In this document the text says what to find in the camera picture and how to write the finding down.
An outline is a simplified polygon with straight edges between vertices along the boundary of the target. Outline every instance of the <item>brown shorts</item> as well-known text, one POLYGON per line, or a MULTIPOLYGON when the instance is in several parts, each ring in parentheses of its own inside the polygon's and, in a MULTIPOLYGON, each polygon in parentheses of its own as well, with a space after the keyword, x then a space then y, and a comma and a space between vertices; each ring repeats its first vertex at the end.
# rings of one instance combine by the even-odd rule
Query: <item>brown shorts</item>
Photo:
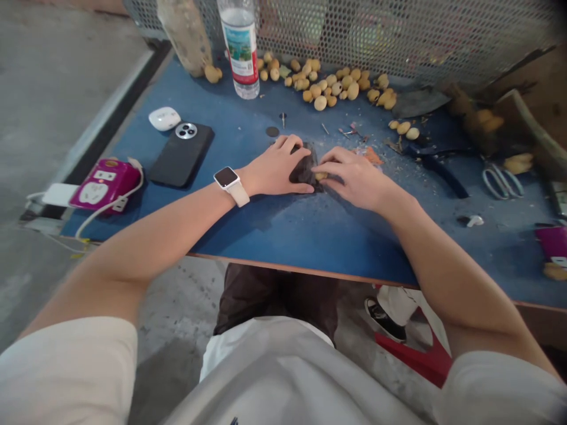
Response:
POLYGON ((230 263, 213 335, 261 316, 288 316, 312 324, 334 343, 338 280, 230 263))

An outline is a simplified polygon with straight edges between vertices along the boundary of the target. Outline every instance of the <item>table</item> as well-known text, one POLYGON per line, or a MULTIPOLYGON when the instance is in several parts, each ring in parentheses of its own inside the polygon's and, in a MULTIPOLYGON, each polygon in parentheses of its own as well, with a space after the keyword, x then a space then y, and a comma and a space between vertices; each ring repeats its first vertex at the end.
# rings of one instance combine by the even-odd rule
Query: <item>table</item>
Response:
MULTIPOLYGON (((121 160, 134 157, 149 170, 168 134, 157 132, 148 114, 171 106, 183 119, 209 125, 216 133, 192 185, 180 190, 146 182, 122 215, 95 220, 83 237, 104 241, 134 221, 208 185, 222 167, 246 165, 272 141, 265 133, 267 127, 276 126, 283 132, 282 112, 288 115, 285 133, 312 142, 319 158, 333 146, 352 149, 360 145, 355 136, 349 140, 338 132, 338 128, 348 129, 354 122, 362 134, 370 135, 367 144, 384 160, 384 172, 412 193, 510 298, 518 304, 567 309, 567 285, 549 280, 541 272, 544 256, 533 224, 550 222, 554 215, 535 176, 520 177, 526 189, 523 199, 498 201, 483 186, 482 161, 454 157, 447 165, 471 194, 469 199, 458 200, 435 174, 384 144, 386 138, 397 141, 397 133, 387 127, 392 115, 370 105, 364 94, 318 112, 301 100, 301 92, 284 87, 282 81, 268 81, 260 86, 262 98, 245 101, 234 92, 226 65, 223 72, 224 79, 216 85, 205 79, 194 80, 174 58, 112 153, 121 160), (458 216, 470 214, 480 214, 485 224, 466 228, 457 222, 458 216)), ((459 123, 443 110, 435 112, 425 126, 420 122, 416 125, 437 145, 468 143, 459 123)), ((73 236, 89 214, 75 211, 61 235, 73 236)), ((190 254, 362 282, 416 285, 410 264, 387 223, 326 192, 256 197, 246 208, 235 208, 223 217, 190 254)))

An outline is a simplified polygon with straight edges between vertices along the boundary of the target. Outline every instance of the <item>metal scissors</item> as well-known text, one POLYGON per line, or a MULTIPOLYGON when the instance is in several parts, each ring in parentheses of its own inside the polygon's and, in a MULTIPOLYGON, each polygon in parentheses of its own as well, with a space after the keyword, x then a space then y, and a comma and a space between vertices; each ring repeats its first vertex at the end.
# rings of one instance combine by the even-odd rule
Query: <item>metal scissors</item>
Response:
POLYGON ((506 168, 501 168, 492 161, 488 161, 485 157, 481 156, 484 160, 483 181, 488 190, 500 200, 507 200, 512 198, 524 197, 524 186, 506 168))

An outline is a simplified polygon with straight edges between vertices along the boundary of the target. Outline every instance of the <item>black shoe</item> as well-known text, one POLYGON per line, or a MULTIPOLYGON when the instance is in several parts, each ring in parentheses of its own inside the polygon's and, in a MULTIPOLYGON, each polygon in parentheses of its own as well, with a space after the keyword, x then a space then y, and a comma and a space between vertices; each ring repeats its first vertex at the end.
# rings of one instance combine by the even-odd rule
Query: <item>black shoe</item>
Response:
POLYGON ((376 298, 367 298, 364 300, 364 308, 368 315, 374 320, 378 326, 382 328, 386 334, 396 342, 406 342, 406 328, 397 325, 390 316, 376 302, 376 298))

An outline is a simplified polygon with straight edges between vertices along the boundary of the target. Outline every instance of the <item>black smartphone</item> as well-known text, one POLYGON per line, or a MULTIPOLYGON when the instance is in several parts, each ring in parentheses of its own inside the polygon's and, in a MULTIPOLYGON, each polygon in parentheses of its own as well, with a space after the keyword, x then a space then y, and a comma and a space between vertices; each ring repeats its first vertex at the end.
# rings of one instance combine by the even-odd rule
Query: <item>black smartphone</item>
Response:
POLYGON ((185 187, 193 181, 214 138, 211 127, 182 122, 149 172, 154 183, 185 187))

